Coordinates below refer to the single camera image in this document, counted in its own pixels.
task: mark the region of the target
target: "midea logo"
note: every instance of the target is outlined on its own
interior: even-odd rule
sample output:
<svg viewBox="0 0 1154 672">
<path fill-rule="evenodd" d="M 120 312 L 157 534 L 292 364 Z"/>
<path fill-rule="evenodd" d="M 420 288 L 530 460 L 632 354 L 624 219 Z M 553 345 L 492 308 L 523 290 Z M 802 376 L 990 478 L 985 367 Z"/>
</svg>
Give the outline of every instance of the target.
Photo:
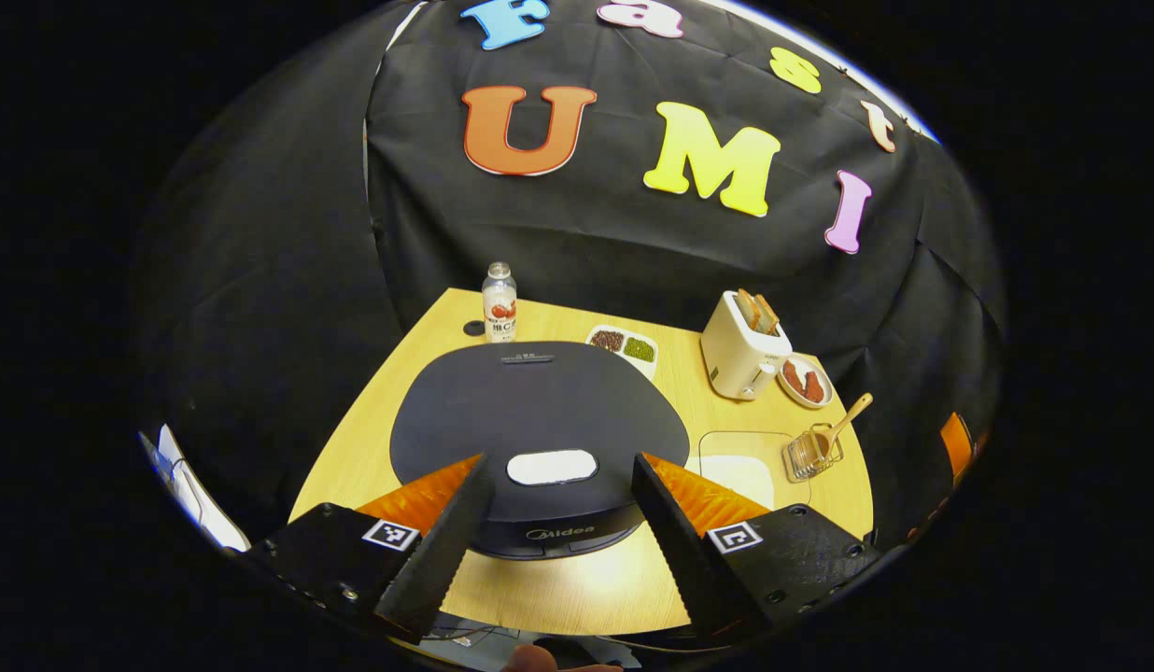
<svg viewBox="0 0 1154 672">
<path fill-rule="evenodd" d="M 531 530 L 526 533 L 526 538 L 533 540 L 547 539 L 550 537 L 569 537 L 572 535 L 584 535 L 585 532 L 593 532 L 593 528 L 569 528 L 568 530 Z"/>
</svg>

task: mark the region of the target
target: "wooden table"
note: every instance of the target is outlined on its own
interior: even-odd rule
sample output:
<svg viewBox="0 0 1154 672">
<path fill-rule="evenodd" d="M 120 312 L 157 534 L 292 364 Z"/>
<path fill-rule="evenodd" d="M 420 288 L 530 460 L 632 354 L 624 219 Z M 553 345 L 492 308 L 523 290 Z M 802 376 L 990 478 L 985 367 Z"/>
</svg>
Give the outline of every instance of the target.
<svg viewBox="0 0 1154 672">
<path fill-rule="evenodd" d="M 390 466 L 389 440 L 411 382 L 434 358 L 485 342 L 462 326 L 481 319 L 481 294 L 447 290 L 411 328 L 357 397 L 327 442 L 299 493 L 291 520 L 320 502 L 360 507 L 402 484 Z M 778 382 L 752 402 L 718 396 L 702 361 L 700 334 L 634 319 L 518 301 L 516 341 L 585 341 L 597 323 L 649 336 L 659 345 L 654 386 L 676 410 L 689 434 L 688 469 L 702 472 L 700 450 L 722 439 L 739 440 L 740 455 L 757 455 L 770 465 L 781 441 L 816 421 L 846 416 L 834 400 L 825 409 L 802 408 Z M 840 434 L 844 458 L 809 484 L 790 484 L 772 466 L 774 507 L 808 502 L 855 537 L 872 528 L 872 496 L 859 440 L 849 427 Z M 707 477 L 712 473 L 707 470 Z M 730 484 L 747 494 L 748 484 Z M 441 610 L 474 621 L 559 635 L 614 635 L 684 626 L 689 617 L 647 523 L 599 552 L 544 561 L 510 561 L 466 552 Z"/>
</svg>

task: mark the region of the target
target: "appliance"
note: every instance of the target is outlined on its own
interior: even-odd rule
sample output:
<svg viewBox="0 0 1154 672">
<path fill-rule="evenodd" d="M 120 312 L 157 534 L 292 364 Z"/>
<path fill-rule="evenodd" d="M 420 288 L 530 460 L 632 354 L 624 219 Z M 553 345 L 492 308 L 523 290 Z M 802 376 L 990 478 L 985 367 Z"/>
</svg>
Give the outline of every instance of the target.
<svg viewBox="0 0 1154 672">
<path fill-rule="evenodd" d="M 702 331 L 702 357 L 715 393 L 754 401 L 773 382 L 782 358 L 794 349 L 780 323 L 773 336 L 752 331 L 735 304 L 736 294 L 728 290 L 718 299 Z"/>
<path fill-rule="evenodd" d="M 452 350 L 411 383 L 390 431 L 402 484 L 475 454 L 490 458 L 493 494 L 475 552 L 544 560 L 606 547 L 643 514 L 634 456 L 684 465 L 676 410 L 631 363 L 575 342 Z"/>
</svg>

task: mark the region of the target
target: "wooden handle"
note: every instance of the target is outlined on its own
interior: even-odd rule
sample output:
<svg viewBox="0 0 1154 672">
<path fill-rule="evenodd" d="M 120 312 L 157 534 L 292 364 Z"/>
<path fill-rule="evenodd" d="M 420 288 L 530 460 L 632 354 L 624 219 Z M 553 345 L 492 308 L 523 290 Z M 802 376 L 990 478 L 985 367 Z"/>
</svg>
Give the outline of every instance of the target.
<svg viewBox="0 0 1154 672">
<path fill-rule="evenodd" d="M 839 431 L 842 431 L 844 426 L 850 425 L 850 421 L 854 420 L 854 418 L 859 416 L 859 413 L 863 411 L 864 408 L 868 408 L 868 405 L 870 405 L 871 403 L 872 403 L 872 394 L 870 391 L 864 391 L 863 395 L 859 397 L 859 400 L 855 400 L 855 404 L 850 406 L 850 410 L 847 411 L 847 416 L 842 417 L 842 420 L 839 421 L 838 425 L 832 426 L 832 428 L 829 428 L 827 431 L 822 431 L 822 436 L 824 436 L 825 440 L 827 440 L 827 443 L 825 445 L 827 447 L 833 446 L 833 439 L 838 436 Z"/>
</svg>

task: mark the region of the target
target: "plate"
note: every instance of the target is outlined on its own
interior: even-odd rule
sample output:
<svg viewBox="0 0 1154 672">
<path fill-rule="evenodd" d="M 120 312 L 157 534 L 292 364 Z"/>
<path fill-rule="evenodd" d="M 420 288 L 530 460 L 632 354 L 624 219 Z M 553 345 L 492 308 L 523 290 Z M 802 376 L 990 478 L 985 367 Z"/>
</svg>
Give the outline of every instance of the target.
<svg viewBox="0 0 1154 672">
<path fill-rule="evenodd" d="M 794 369 L 797 371 L 797 378 L 802 382 L 802 386 L 804 386 L 804 374 L 811 371 L 817 374 L 817 380 L 822 383 L 822 391 L 825 393 L 825 396 L 822 397 L 822 403 L 811 402 L 799 395 L 799 393 L 794 390 L 794 387 L 785 380 L 786 361 L 792 361 L 794 364 Z M 825 371 L 819 365 L 816 365 L 816 363 L 811 363 L 808 358 L 803 358 L 797 353 L 792 353 L 789 357 L 782 358 L 780 363 L 778 363 L 777 380 L 779 380 L 780 386 L 785 388 L 786 395 L 789 395 L 792 400 L 804 408 L 826 408 L 830 404 L 830 401 L 833 400 L 833 383 L 830 382 L 830 378 L 825 374 Z"/>
<path fill-rule="evenodd" d="M 616 356 L 620 356 L 621 358 L 624 358 L 624 360 L 631 363 L 631 366 L 639 369 L 639 373 L 644 374 L 644 376 L 647 378 L 647 380 L 655 378 L 655 363 L 659 361 L 659 345 L 655 344 L 655 341 L 652 341 L 651 338 L 644 336 L 643 334 L 636 334 L 635 331 L 628 331 L 625 329 L 620 329 L 619 327 L 610 327 L 609 323 L 599 323 L 598 327 L 590 329 L 590 336 L 585 337 L 585 344 L 593 345 L 594 335 L 598 331 L 609 331 L 612 334 L 623 335 L 623 342 L 619 343 L 619 349 L 610 350 L 610 352 L 616 353 Z M 642 360 L 640 358 L 631 357 L 628 354 L 629 345 L 634 345 L 635 348 L 638 346 L 636 343 L 631 343 L 632 339 L 640 342 L 640 344 L 646 344 L 649 348 L 651 348 L 651 352 L 653 352 L 652 361 L 645 361 Z"/>
</svg>

